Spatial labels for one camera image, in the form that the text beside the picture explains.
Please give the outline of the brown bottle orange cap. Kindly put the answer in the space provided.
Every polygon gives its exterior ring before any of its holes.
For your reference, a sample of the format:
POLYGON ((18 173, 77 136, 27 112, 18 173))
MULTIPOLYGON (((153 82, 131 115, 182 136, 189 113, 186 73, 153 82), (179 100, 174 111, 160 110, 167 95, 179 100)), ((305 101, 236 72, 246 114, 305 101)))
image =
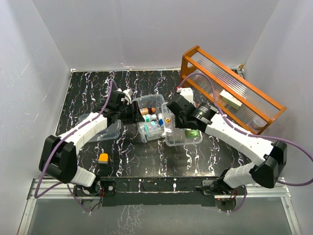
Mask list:
POLYGON ((148 108, 148 107, 146 107, 146 108, 141 108, 141 109, 140 109, 140 113, 141 113, 142 115, 153 115, 153 114, 156 113, 156 109, 155 109, 154 107, 152 107, 152 108, 148 108))

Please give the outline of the blue white bandage roll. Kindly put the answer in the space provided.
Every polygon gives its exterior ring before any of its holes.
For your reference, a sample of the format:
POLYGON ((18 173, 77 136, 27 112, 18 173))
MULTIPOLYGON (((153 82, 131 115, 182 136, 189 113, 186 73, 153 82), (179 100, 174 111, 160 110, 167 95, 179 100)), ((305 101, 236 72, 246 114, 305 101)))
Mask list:
POLYGON ((163 121, 162 113, 159 113, 157 117, 158 117, 158 123, 159 123, 160 127, 163 127, 164 126, 164 121, 163 121))

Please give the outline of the clear plastic box lid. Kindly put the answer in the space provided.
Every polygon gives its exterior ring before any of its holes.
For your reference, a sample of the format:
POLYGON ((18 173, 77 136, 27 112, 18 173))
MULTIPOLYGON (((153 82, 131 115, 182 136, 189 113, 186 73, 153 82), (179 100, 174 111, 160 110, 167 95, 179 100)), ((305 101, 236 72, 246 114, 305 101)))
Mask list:
POLYGON ((87 142, 113 140, 119 136, 120 120, 109 125, 106 117, 99 113, 90 113, 82 115, 78 124, 68 133, 72 133, 67 138, 68 142, 73 142, 78 148, 82 148, 87 142))

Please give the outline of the small green packet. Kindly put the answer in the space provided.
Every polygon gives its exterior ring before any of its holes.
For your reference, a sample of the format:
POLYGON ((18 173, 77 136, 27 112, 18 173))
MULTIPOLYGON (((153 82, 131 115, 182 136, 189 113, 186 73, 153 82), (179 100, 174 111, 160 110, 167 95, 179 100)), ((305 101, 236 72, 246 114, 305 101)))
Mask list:
POLYGON ((198 130, 187 129, 184 132, 186 138, 198 138, 200 136, 198 130))

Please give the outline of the clear plastic storage box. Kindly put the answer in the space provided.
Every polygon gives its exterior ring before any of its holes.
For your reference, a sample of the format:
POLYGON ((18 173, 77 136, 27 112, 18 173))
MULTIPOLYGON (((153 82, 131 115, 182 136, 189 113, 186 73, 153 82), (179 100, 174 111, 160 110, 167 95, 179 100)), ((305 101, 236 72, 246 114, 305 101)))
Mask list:
POLYGON ((135 98, 134 101, 138 102, 140 112, 144 118, 143 122, 137 124, 141 141, 147 143, 164 138, 164 121, 161 112, 161 105, 165 102, 163 95, 144 95, 135 98))

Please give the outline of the clear compartment tray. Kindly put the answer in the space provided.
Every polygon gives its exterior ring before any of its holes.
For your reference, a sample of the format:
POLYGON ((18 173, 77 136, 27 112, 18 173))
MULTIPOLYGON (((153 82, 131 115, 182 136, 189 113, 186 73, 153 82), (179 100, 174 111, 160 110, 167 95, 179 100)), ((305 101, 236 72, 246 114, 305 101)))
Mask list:
POLYGON ((165 133, 165 143, 170 146, 182 146, 182 145, 190 145, 190 144, 199 144, 202 142, 202 133, 199 131, 200 136, 198 138, 186 138, 185 130, 179 129, 175 127, 175 116, 174 114, 167 108, 167 102, 161 105, 161 112, 163 115, 164 121, 164 133, 165 133), (170 123, 166 123, 165 119, 169 118, 171 120, 170 123))

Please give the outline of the blue sachet pack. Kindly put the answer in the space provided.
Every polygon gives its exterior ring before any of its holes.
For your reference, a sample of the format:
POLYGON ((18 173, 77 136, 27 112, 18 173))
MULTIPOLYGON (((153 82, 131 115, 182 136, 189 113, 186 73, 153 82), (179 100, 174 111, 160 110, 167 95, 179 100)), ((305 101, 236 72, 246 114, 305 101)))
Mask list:
POLYGON ((160 130, 161 130, 161 127, 157 122, 152 121, 147 124, 144 124, 145 133, 152 133, 152 132, 157 132, 160 130))

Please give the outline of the white medicine carton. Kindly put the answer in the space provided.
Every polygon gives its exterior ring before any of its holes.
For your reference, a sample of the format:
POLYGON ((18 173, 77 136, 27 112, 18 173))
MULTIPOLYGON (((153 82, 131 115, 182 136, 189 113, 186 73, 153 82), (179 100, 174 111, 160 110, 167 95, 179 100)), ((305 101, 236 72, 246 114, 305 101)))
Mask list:
POLYGON ((219 94, 220 99, 230 105, 231 107, 233 107, 234 109, 238 110, 239 108, 241 108, 242 103, 236 99, 235 97, 233 97, 229 92, 227 92, 226 90, 222 90, 219 94))

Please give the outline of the white bottle green label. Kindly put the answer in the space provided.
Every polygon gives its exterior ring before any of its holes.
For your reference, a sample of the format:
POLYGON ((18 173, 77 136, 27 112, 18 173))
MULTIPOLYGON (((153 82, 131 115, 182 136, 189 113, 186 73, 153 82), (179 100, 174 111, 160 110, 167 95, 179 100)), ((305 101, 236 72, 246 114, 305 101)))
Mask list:
POLYGON ((146 115, 143 115, 143 118, 144 118, 144 121, 145 122, 151 122, 153 120, 157 120, 157 116, 155 114, 146 114, 146 115))

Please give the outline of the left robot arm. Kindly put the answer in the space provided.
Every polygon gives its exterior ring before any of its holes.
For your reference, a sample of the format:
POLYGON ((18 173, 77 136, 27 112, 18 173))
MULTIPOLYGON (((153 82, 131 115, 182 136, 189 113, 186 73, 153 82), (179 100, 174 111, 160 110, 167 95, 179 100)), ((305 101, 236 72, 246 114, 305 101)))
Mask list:
POLYGON ((39 170, 61 183, 81 185, 90 195, 100 192, 98 176, 77 165, 80 149, 100 132, 118 121, 123 124, 142 122, 138 102, 132 101, 132 90, 111 91, 103 110, 90 113, 81 123, 60 136, 46 138, 39 170))

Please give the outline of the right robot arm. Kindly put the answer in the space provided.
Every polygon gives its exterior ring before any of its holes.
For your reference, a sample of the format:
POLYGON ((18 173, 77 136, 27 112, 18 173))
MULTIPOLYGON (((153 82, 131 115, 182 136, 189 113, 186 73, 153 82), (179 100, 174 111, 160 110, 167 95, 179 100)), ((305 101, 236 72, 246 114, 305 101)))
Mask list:
POLYGON ((250 163, 223 171, 221 176, 204 190, 230 194, 235 188, 257 183, 274 188, 287 162, 287 145, 283 141, 271 142, 258 136, 251 137, 221 114, 217 106, 201 103, 195 107, 181 95, 167 105, 174 114, 177 128, 199 130, 217 137, 250 159, 250 163))

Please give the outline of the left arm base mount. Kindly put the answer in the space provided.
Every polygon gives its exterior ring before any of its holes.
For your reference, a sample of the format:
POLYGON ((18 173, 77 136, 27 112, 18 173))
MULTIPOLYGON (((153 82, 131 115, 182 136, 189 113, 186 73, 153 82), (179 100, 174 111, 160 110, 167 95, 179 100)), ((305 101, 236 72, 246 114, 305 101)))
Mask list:
POLYGON ((116 182, 113 180, 94 181, 91 187, 81 185, 74 187, 74 195, 80 197, 113 197, 116 195, 116 182))

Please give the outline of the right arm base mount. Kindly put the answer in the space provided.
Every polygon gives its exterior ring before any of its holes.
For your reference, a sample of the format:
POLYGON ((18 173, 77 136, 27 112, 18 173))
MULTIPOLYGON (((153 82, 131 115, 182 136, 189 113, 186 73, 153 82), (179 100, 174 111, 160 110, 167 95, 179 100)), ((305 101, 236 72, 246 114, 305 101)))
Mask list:
POLYGON ((243 189, 231 188, 222 180, 203 180, 200 186, 193 188, 193 191, 207 196, 226 195, 229 199, 235 199, 238 195, 244 194, 243 189))

